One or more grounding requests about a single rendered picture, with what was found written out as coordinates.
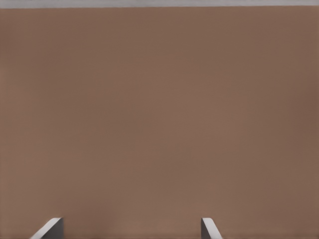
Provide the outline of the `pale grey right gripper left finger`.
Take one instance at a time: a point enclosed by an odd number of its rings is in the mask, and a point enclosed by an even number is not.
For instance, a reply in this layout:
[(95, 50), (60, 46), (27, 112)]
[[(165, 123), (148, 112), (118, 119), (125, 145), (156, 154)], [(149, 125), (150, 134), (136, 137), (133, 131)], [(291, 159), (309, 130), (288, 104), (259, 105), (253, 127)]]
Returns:
[(63, 218), (52, 218), (30, 239), (63, 239)]

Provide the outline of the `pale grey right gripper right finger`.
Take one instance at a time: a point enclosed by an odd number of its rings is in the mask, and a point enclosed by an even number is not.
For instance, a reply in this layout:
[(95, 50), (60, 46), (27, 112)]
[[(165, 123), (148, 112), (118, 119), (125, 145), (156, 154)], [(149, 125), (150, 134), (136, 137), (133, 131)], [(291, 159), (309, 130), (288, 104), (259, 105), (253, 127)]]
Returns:
[(201, 239), (222, 239), (222, 235), (212, 218), (201, 219)]

